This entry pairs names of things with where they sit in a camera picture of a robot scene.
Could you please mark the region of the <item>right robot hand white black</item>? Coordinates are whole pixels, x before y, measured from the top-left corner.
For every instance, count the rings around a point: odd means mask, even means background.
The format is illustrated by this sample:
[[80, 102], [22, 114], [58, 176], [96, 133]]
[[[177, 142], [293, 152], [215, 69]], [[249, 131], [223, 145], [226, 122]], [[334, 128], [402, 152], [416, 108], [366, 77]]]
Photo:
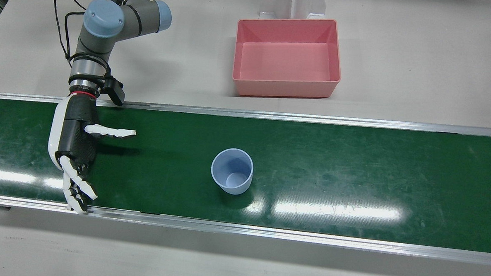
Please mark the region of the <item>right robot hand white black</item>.
[[91, 92], [75, 91], [56, 105], [48, 140], [48, 153], [63, 172], [62, 192], [68, 210], [79, 215], [88, 212], [88, 201], [97, 194], [87, 181], [87, 172], [95, 159], [98, 138], [129, 138], [137, 132], [99, 124], [97, 98]]

